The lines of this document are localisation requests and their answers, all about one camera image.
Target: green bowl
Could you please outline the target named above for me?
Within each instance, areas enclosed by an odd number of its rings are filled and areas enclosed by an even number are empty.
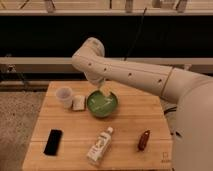
[[[97,90],[87,98],[87,108],[98,118],[109,116],[117,106],[118,99],[112,92],[110,92],[109,96],[104,96],[101,91]]]

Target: bottle cap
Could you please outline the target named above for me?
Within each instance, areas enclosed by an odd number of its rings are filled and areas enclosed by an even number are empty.
[[[112,134],[112,133],[113,133],[113,128],[112,128],[112,127],[108,127],[108,128],[107,128],[107,131],[108,131],[110,134]]]

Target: tiled floor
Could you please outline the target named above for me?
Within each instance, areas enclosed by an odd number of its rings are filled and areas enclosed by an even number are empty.
[[[20,171],[45,92],[0,92],[0,171]],[[173,104],[162,101],[163,109]],[[167,115],[173,130],[174,112]]]

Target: wooden table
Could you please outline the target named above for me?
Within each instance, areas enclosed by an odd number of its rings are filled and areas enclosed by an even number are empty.
[[[108,81],[105,87],[117,95],[119,106],[110,117],[97,119],[87,109],[81,112],[64,109],[54,97],[60,86],[70,86],[76,94],[86,96],[96,90],[87,81],[50,83],[25,157],[24,171],[170,169],[172,140],[158,97]],[[89,164],[86,154],[108,126],[114,128],[111,147],[101,165],[95,167]],[[51,129],[63,131],[55,157],[43,153]],[[151,130],[147,148],[138,152],[139,138],[146,130]]]

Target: cup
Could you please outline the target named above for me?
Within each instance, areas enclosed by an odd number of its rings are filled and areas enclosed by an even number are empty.
[[[70,87],[60,87],[55,92],[56,98],[62,103],[64,108],[68,109],[72,106],[74,92]]]

